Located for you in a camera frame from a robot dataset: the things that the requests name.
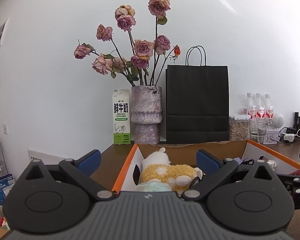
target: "brown tabletop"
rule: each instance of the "brown tabletop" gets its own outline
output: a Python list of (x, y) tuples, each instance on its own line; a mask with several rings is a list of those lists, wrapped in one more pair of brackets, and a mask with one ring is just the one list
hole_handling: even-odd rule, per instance
[[(129, 145), (111, 145), (102, 153), (101, 165), (91, 175), (91, 178), (111, 190), (132, 146), (133, 143)], [(278, 143), (266, 146), (300, 163), (300, 143), (292, 145)], [(300, 240), (300, 210), (295, 210), (287, 232), (296, 240)]]

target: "stuffed animal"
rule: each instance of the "stuffed animal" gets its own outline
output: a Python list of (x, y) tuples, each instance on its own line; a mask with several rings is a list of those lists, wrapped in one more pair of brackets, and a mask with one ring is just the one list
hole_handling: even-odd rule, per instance
[(165, 150), (160, 148), (158, 152), (151, 153), (142, 161), (140, 183), (147, 181), (168, 183), (173, 191), (181, 195), (189, 188), (195, 177), (202, 178), (202, 171), (186, 164), (171, 166)]

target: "silver screw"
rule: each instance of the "silver screw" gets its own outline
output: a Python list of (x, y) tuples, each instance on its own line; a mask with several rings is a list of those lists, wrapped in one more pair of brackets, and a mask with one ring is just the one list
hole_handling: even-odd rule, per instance
[(200, 192), (195, 189), (189, 189), (185, 191), (185, 196), (189, 198), (196, 198), (200, 196)]
[(111, 198), (112, 192), (109, 190), (101, 190), (97, 193), (97, 197), (99, 198)]

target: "vase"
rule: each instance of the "vase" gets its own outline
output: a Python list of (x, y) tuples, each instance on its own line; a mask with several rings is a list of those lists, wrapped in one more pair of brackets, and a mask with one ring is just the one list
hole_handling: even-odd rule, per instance
[(162, 87), (135, 86), (132, 90), (131, 121), (136, 124), (134, 142), (158, 144), (162, 122)]

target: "milk carton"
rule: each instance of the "milk carton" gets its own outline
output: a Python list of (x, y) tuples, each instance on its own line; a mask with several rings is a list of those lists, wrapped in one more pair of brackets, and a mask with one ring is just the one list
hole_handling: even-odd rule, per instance
[(129, 89), (114, 90), (112, 111), (114, 144), (130, 144)]

